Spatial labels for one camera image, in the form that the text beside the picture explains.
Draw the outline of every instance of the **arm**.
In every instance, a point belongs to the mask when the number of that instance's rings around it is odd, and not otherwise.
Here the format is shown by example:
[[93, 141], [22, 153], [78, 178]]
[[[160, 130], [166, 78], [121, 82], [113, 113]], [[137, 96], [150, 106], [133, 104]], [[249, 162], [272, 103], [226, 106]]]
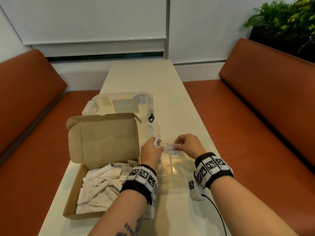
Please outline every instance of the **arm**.
[[[155, 148], [155, 138], [141, 147], [141, 163], [156, 169], [163, 147]], [[137, 236], [140, 232], [147, 199], [135, 190], [122, 191], [94, 226], [89, 236]]]
[[[196, 159], [206, 153], [199, 139], [180, 135], [174, 150]], [[230, 176], [216, 179], [210, 186], [215, 203], [232, 235], [297, 235], [278, 215]]]

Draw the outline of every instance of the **tabletop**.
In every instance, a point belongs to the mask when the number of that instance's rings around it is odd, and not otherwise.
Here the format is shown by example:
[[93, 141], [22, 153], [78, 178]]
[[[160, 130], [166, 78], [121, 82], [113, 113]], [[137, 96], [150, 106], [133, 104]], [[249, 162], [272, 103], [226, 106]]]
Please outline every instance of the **tabletop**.
[[[192, 133], [207, 138], [209, 151], [218, 154], [183, 83], [170, 60], [124, 62], [112, 66], [100, 93], [153, 94], [155, 120], [150, 135], [175, 139]], [[70, 220], [63, 217], [79, 164], [70, 162], [39, 235], [87, 235], [98, 218]], [[212, 198], [210, 191], [206, 194]], [[155, 219], [144, 220], [140, 235], [225, 235], [221, 219], [209, 201], [192, 201], [188, 187], [168, 189], [157, 197]]]

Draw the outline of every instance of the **person's left hand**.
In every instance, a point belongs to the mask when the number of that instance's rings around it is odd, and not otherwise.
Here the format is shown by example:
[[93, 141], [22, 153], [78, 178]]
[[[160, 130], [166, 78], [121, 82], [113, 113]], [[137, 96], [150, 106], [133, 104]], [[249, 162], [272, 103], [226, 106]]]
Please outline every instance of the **person's left hand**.
[[[146, 164], [156, 170], [164, 147], [156, 148], [154, 141], [155, 137], [152, 137], [141, 147], [141, 164]], [[160, 146], [160, 143], [161, 139], [158, 139], [157, 145]]]

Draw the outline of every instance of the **orange leather bench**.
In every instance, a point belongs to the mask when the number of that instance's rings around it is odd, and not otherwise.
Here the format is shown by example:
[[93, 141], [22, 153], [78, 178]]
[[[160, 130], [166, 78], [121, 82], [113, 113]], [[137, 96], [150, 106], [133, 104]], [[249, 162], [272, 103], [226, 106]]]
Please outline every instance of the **orange leather bench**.
[[[0, 234], [37, 235], [69, 164], [71, 116], [82, 114], [99, 91], [70, 91], [38, 50], [0, 64]], [[7, 158], [27, 129], [44, 115], [33, 131]]]
[[240, 39], [219, 75], [184, 86], [220, 156], [297, 234], [315, 235], [315, 65]]

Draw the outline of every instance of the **cardboard box lid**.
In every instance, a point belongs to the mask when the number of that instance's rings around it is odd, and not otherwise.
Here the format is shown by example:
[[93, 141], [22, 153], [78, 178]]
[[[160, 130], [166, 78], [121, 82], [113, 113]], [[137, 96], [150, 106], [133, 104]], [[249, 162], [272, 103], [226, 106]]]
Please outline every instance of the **cardboard box lid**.
[[89, 170], [111, 162], [139, 158], [139, 139], [133, 113], [71, 117], [69, 129], [70, 159]]

